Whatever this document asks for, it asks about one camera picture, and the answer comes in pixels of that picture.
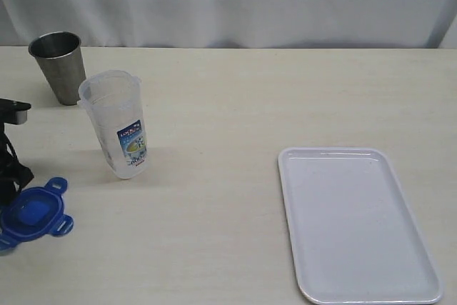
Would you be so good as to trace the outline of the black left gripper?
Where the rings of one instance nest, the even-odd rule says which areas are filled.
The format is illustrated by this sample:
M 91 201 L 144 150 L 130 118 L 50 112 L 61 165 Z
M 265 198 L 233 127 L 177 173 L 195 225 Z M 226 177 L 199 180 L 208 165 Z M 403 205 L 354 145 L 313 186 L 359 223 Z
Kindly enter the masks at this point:
M 31 169 L 20 163 L 1 123 L 1 208 L 8 206 L 33 180 Z

